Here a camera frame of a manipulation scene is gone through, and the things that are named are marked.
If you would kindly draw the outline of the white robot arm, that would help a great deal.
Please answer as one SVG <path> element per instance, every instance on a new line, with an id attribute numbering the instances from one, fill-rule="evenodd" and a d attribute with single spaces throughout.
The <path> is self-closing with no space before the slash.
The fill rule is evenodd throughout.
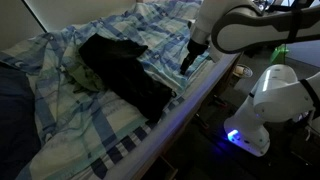
<path id="1" fill-rule="evenodd" d="M 317 6 L 281 7 L 265 13 L 253 0 L 203 0 L 191 27 L 188 55 L 180 66 L 184 74 L 206 50 L 237 54 L 254 47 L 317 40 Z M 298 79 L 283 64 L 268 67 L 236 113 L 224 121 L 228 140 L 261 157 L 270 147 L 266 122 L 284 122 L 304 112 L 319 120 L 320 73 Z"/>

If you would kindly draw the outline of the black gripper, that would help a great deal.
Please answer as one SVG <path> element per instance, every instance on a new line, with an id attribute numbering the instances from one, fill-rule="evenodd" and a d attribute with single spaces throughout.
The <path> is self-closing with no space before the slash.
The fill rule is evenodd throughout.
<path id="1" fill-rule="evenodd" d="M 187 49 L 189 51 L 188 56 L 183 60 L 183 63 L 180 67 L 180 73 L 184 75 L 188 70 L 189 66 L 194 62 L 194 60 L 201 54 L 205 52 L 208 48 L 207 44 L 199 44 L 194 40 L 190 40 Z"/>

